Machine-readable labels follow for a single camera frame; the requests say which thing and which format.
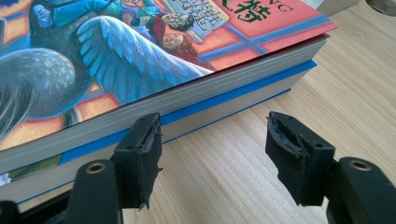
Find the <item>wood grain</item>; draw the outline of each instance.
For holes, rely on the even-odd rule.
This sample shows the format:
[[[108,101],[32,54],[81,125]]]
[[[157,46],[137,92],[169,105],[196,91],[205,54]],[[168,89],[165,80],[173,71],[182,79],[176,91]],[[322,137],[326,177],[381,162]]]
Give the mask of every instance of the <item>wood grain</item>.
[[[264,152],[272,110],[396,183],[396,18],[364,1],[331,18],[318,67],[291,92],[165,144],[150,209],[124,210],[125,223],[327,223],[326,202],[297,206],[277,180]]]

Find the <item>illustrated figure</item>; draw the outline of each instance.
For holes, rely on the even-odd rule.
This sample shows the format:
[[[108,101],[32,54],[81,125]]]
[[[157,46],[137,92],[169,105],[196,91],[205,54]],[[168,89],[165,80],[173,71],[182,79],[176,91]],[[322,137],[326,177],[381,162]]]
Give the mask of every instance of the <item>illustrated figure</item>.
[[[192,46],[192,40],[188,35],[168,34],[163,37],[160,47],[166,52],[181,58],[187,62],[195,63],[204,68],[214,70],[207,62],[199,60],[198,53]]]
[[[166,53],[116,18],[84,20],[60,29],[71,34],[67,38],[39,33],[57,32],[55,26],[33,29],[41,42],[32,43],[40,48],[0,58],[0,139],[24,120],[73,110],[93,82],[125,105],[212,72]]]
[[[140,30],[138,32],[154,43],[156,41],[152,39],[151,32],[147,32],[148,28],[150,30],[163,29],[164,31],[166,25],[169,25],[172,29],[185,32],[194,23],[194,18],[191,15],[161,11],[153,0],[144,0],[143,2],[141,0],[123,0],[122,3],[120,0],[78,0],[55,7],[53,10],[46,9],[43,5],[34,6],[34,13],[41,27],[63,26],[89,12],[124,20],[131,26],[146,26],[144,31],[138,28]]]

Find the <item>blue book edge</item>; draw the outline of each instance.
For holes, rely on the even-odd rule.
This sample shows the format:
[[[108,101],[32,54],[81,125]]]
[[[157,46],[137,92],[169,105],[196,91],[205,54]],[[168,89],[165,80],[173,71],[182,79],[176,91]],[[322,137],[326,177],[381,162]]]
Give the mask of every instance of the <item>blue book edge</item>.
[[[276,83],[282,79],[292,77],[294,75],[297,75],[303,71],[306,71],[308,69],[311,69],[316,66],[316,63],[314,61],[308,61],[306,63],[301,63],[299,65],[296,65],[292,68],[286,69],[282,72],[279,72],[277,74],[271,75],[269,77],[265,77],[263,79],[260,79],[258,81],[254,81],[252,83],[249,83],[245,86],[233,89],[231,91],[224,92],[222,94],[219,94],[217,96],[208,98],[206,100],[203,100],[199,103],[196,103],[194,105],[189,105],[187,107],[181,108],[179,110],[176,110],[172,113],[162,115],[161,116],[161,124],[166,125],[171,122],[174,122],[178,119],[183,119],[186,118],[187,116],[190,116],[192,114],[198,113],[202,110],[208,109],[212,106],[219,105],[221,103],[230,101],[236,97],[242,96],[244,94],[247,94],[249,92],[255,91],[257,89],[263,88],[265,86],[271,85],[273,83]],[[263,101],[267,101],[269,99],[272,99],[280,94],[283,94],[286,91],[282,91],[281,93],[270,97],[268,99],[264,99]],[[122,130],[117,133],[113,133],[109,136],[106,136],[104,138],[98,139],[96,141],[90,142],[86,145],[80,146],[80,147],[75,147],[69,151],[66,151],[60,161],[60,164],[64,164],[68,161],[77,159],[79,157],[85,156],[89,153],[92,153],[96,150],[99,150],[104,147],[111,146],[113,144],[118,143],[127,133],[129,129]]]

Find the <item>illustrated book cover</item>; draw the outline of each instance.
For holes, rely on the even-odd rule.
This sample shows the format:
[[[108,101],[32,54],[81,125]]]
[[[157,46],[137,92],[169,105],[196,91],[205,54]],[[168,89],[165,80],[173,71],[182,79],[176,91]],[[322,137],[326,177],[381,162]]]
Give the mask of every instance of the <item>illustrated book cover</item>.
[[[335,28],[295,0],[1,1],[0,163],[112,134],[78,127]]]

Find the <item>hardcover book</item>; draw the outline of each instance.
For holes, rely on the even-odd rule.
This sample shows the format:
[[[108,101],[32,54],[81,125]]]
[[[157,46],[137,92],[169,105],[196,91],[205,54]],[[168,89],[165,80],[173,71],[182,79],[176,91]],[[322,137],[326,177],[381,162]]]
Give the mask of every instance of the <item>hardcover book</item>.
[[[194,105],[162,115],[162,139],[165,143],[172,141],[174,138],[231,116],[247,107],[289,92],[290,88],[315,66],[313,61],[302,63]],[[10,172],[8,176],[4,176],[4,179],[12,178],[13,180],[0,188],[0,201],[25,203],[73,182],[78,168],[83,164],[94,160],[108,160],[113,155],[117,143],[127,132],[128,130],[114,133],[87,145],[74,148],[65,152],[62,157],[45,160],[26,167],[24,171],[20,169],[18,172]],[[49,163],[55,163],[55,166],[30,174],[25,178],[17,178],[17,175],[32,173],[32,169],[48,166]]]
[[[201,83],[242,86],[243,71],[335,28],[295,0],[2,1],[0,174],[125,130],[151,99],[169,112],[204,100]]]

